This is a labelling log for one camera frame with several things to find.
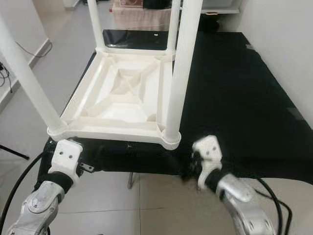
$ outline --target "box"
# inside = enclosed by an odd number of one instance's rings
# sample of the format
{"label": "box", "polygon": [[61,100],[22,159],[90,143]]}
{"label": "box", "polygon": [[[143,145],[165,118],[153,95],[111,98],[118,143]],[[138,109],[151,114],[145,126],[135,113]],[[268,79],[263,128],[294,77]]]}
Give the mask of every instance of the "box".
{"label": "box", "polygon": [[145,10],[139,7],[112,7],[115,29],[168,31],[171,9]]}
{"label": "box", "polygon": [[143,0],[120,0],[122,7],[142,7]]}

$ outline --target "black cloth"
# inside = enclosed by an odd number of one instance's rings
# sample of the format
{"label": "black cloth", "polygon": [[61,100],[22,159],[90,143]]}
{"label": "black cloth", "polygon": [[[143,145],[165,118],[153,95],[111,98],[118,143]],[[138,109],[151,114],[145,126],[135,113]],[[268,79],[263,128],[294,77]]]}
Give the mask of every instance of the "black cloth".
{"label": "black cloth", "polygon": [[165,9],[170,8],[172,1],[171,0],[143,0],[144,9]]}
{"label": "black cloth", "polygon": [[167,31],[159,32],[114,29],[103,31],[103,38],[106,46],[113,48],[165,50],[167,46],[167,36]]}
{"label": "black cloth", "polygon": [[[216,135],[223,165],[235,175],[313,184],[312,130],[290,110],[296,107],[243,34],[199,32],[176,150],[152,143],[74,139],[84,146],[82,161],[96,171],[184,175],[192,143]],[[43,172],[49,157],[42,161]]]}

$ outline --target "tile floor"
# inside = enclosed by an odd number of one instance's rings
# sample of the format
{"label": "tile floor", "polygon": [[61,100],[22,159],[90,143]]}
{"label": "tile floor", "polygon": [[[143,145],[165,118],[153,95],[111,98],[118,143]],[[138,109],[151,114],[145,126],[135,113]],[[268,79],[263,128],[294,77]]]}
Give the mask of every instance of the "tile floor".
{"label": "tile floor", "polygon": [[[109,2],[100,2],[103,28],[113,27]],[[53,50],[34,68],[40,84],[60,113],[74,90],[95,47],[88,9],[79,5],[54,40]],[[46,126],[24,91],[19,89],[0,115],[0,142],[33,159],[47,140]],[[0,208],[29,162],[0,151]],[[18,217],[23,199],[36,182],[37,164],[13,200],[5,229]],[[232,220],[211,192],[197,191],[195,182],[183,184],[175,176],[137,174],[127,189],[128,173],[85,173],[60,205],[52,234],[76,235],[234,235]],[[313,187],[303,182],[267,179],[278,197],[291,206],[290,234],[310,234]],[[277,224],[272,202],[262,207]]]}

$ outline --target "black cable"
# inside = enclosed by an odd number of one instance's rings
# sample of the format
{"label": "black cable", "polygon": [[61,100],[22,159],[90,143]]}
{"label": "black cable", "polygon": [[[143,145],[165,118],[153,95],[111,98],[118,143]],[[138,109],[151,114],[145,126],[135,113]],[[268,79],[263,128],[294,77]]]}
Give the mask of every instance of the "black cable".
{"label": "black cable", "polygon": [[[259,195],[261,195],[261,196],[263,196],[263,197],[266,197],[266,198],[268,198],[268,199],[270,199],[270,200],[273,200],[272,197],[266,195],[265,193],[262,193],[262,192],[260,192],[260,191],[257,190],[257,189],[254,189],[254,190],[255,190]],[[283,207],[285,207],[285,208],[287,209],[287,211],[288,211],[288,219],[287,219],[286,228],[285,228],[285,235],[288,235],[288,234],[289,234],[289,230],[290,230],[290,226],[291,226],[291,222],[292,222],[292,210],[290,209],[290,207],[289,207],[286,203],[282,202],[281,200],[278,200],[278,202],[279,202],[280,205],[282,205]]]}
{"label": "black cable", "polygon": [[3,72],[0,71],[0,78],[3,79],[3,82],[2,82],[2,84],[0,85],[0,87],[3,87],[4,84],[5,84],[5,80],[6,80],[6,79],[9,79],[10,93],[13,93],[13,92],[12,92],[12,85],[11,85],[11,78],[10,78],[10,71],[6,68],[6,66],[4,66],[3,63],[0,62],[0,65],[1,65],[1,67],[2,67],[2,68],[5,70],[5,72],[6,72],[6,76],[5,76],[5,75],[3,74]]}
{"label": "black cable", "polygon": [[3,230],[3,225],[5,222],[5,218],[7,216],[7,213],[9,211],[9,207],[10,204],[13,200],[14,194],[16,193],[17,189],[19,188],[21,182],[23,181],[23,179],[25,178],[25,176],[28,174],[28,172],[32,169],[32,167],[40,160],[40,158],[42,158],[44,153],[41,153],[38,157],[36,157],[31,164],[29,164],[29,166],[25,169],[25,171],[21,174],[21,176],[19,177],[19,179],[17,180],[17,182],[15,183],[9,197],[8,200],[5,203],[5,206],[3,208],[3,212],[0,218],[0,235],[2,234],[2,230]]}
{"label": "black cable", "polygon": [[48,55],[48,53],[52,50],[52,47],[53,47],[52,42],[50,42],[50,48],[48,49],[48,51],[47,51],[45,54],[43,54],[43,55],[34,55],[33,53],[31,53],[31,52],[29,52],[28,50],[26,50],[25,48],[23,48],[23,47],[21,46],[21,44],[19,44],[18,42],[16,42],[16,44],[19,45],[19,47],[20,47],[23,51],[25,51],[26,53],[28,53],[28,54],[30,54],[30,55],[36,57],[36,58],[44,58],[46,55]]}
{"label": "black cable", "polygon": [[268,186],[268,184],[262,180],[261,178],[257,178],[257,180],[266,188],[266,190],[268,191],[268,193],[271,195],[274,203],[275,203],[275,207],[277,209],[277,214],[278,214],[278,229],[277,229],[277,235],[282,235],[282,229],[283,229],[283,214],[282,214],[282,209],[280,207],[280,204],[278,202],[278,199],[275,195],[275,193],[273,192],[273,190]]}

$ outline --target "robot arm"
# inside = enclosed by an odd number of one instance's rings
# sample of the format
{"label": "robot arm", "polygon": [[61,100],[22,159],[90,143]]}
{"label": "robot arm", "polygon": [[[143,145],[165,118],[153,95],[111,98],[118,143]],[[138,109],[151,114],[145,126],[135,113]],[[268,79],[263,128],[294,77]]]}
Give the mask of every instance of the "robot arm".
{"label": "robot arm", "polygon": [[83,148],[73,141],[58,142],[46,180],[23,202],[20,217],[9,229],[8,235],[46,234],[58,213],[59,203],[78,183],[76,169],[82,151]]}
{"label": "robot arm", "polygon": [[198,185],[210,188],[231,214],[238,235],[275,235],[273,225],[258,204],[255,190],[222,170],[222,153],[215,136],[193,144],[193,158],[201,163]]}
{"label": "robot arm", "polygon": [[[201,164],[199,187],[212,189],[223,201],[237,234],[275,235],[271,221],[258,205],[254,189],[222,171],[222,154],[216,137],[195,142],[193,150],[195,162]],[[46,180],[23,202],[20,217],[8,235],[46,234],[58,213],[59,203],[79,181],[76,171],[82,151],[81,145],[73,141],[58,142]]]}

